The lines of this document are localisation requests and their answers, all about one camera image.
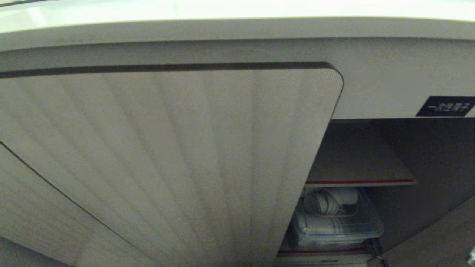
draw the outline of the black label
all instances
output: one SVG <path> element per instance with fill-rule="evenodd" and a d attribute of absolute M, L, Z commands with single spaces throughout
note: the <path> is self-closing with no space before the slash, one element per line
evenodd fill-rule
<path fill-rule="evenodd" d="M 464 117 L 475 105 L 475 96 L 430 96 L 417 117 Z"/>

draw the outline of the plastic storage container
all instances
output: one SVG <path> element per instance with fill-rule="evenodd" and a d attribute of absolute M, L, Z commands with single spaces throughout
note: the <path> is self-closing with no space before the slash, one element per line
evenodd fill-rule
<path fill-rule="evenodd" d="M 344 250 L 356 248 L 367 239 L 380 237 L 384 226 L 376 210 L 362 188 L 356 191 L 356 204 L 340 205 L 334 215 L 308 212 L 305 197 L 309 197 L 309 194 L 304 194 L 289 227 L 291 247 L 294 250 Z M 324 208 L 333 210 L 331 205 Z"/>

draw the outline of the open cabinet door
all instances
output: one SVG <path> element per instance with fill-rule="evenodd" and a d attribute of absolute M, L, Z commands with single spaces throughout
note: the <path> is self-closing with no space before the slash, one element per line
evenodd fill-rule
<path fill-rule="evenodd" d="M 383 254 L 389 267 L 469 267 L 475 246 L 475 197 Z"/>
<path fill-rule="evenodd" d="M 343 87 L 319 63 L 14 75 L 1 140 L 164 266 L 270 265 Z"/>

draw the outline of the label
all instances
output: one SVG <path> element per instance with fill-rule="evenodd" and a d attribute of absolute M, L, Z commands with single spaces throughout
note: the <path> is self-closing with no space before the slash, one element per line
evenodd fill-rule
<path fill-rule="evenodd" d="M 475 96 L 430 96 L 416 117 L 464 117 L 475 105 Z"/>

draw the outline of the clear plastic box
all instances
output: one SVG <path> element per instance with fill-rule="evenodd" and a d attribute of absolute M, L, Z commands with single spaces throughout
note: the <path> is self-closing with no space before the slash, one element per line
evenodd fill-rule
<path fill-rule="evenodd" d="M 305 195 L 301 197 L 288 232 L 292 249 L 345 250 L 356 248 L 367 239 L 380 237 L 384 226 L 364 190 L 357 188 L 357 191 L 356 204 L 340 206 L 335 215 L 307 213 Z"/>

